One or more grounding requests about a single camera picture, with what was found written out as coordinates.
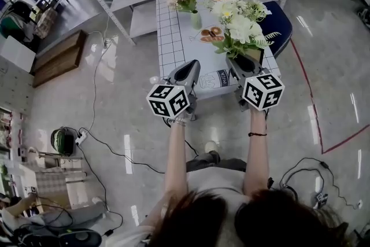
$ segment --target stool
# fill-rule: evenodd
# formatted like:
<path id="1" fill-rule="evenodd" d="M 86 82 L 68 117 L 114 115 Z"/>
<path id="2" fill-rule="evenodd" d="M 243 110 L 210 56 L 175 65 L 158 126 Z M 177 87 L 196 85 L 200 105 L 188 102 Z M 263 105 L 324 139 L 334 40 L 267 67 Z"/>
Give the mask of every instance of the stool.
<path id="1" fill-rule="evenodd" d="M 263 21 L 259 22 L 262 33 L 268 35 L 272 32 L 278 32 L 278 35 L 271 39 L 273 44 L 270 45 L 271 52 L 276 58 L 287 46 L 293 33 L 293 26 L 288 17 L 275 1 L 265 2 L 264 5 L 272 14 L 268 14 Z"/>

